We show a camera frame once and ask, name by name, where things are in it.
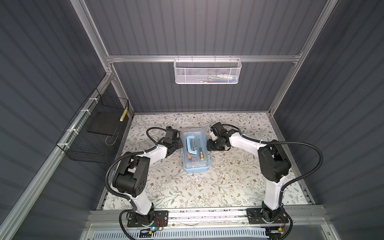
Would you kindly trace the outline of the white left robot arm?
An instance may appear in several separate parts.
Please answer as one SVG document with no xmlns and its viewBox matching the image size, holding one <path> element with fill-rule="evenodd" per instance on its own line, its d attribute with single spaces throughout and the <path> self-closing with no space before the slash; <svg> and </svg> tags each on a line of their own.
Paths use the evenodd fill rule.
<svg viewBox="0 0 384 240">
<path fill-rule="evenodd" d="M 158 141 L 150 138 L 155 144 L 150 149 L 126 152 L 117 158 L 107 170 L 105 186 L 112 195 L 128 200 L 137 215 L 153 219 L 155 207 L 145 193 L 149 168 L 181 149 L 183 143 L 180 131 L 170 126 L 151 127 L 146 131 L 147 136 L 150 130 L 162 130 L 166 135 Z"/>
</svg>

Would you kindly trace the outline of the blue plastic tool box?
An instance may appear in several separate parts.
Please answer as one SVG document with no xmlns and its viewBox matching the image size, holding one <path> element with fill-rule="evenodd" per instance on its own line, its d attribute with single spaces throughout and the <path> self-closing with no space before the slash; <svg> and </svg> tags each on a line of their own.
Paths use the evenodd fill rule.
<svg viewBox="0 0 384 240">
<path fill-rule="evenodd" d="M 183 167 L 187 174 L 206 172 L 211 160 L 207 150 L 207 139 L 202 129 L 186 129 L 181 133 L 183 143 Z M 205 160 L 201 161 L 200 148 L 203 148 Z"/>
</svg>

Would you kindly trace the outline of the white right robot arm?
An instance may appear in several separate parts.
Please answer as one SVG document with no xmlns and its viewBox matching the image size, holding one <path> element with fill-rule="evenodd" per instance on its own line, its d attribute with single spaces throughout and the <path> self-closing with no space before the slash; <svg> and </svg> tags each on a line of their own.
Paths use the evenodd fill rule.
<svg viewBox="0 0 384 240">
<path fill-rule="evenodd" d="M 283 186 L 291 168 L 291 162 L 277 141 L 265 143 L 245 136 L 240 130 L 227 130 L 222 123 L 211 126 L 211 139 L 207 141 L 209 151 L 224 151 L 240 148 L 259 158 L 261 173 L 266 179 L 266 195 L 262 202 L 263 218 L 270 223 L 282 210 Z"/>
</svg>

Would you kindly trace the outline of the yellow black screwdriver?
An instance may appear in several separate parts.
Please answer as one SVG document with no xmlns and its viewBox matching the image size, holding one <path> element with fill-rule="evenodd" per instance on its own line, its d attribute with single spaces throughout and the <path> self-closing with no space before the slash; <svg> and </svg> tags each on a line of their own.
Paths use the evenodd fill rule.
<svg viewBox="0 0 384 240">
<path fill-rule="evenodd" d="M 201 155 L 201 161 L 205 160 L 205 153 L 203 151 L 203 148 L 200 148 L 200 155 Z"/>
</svg>

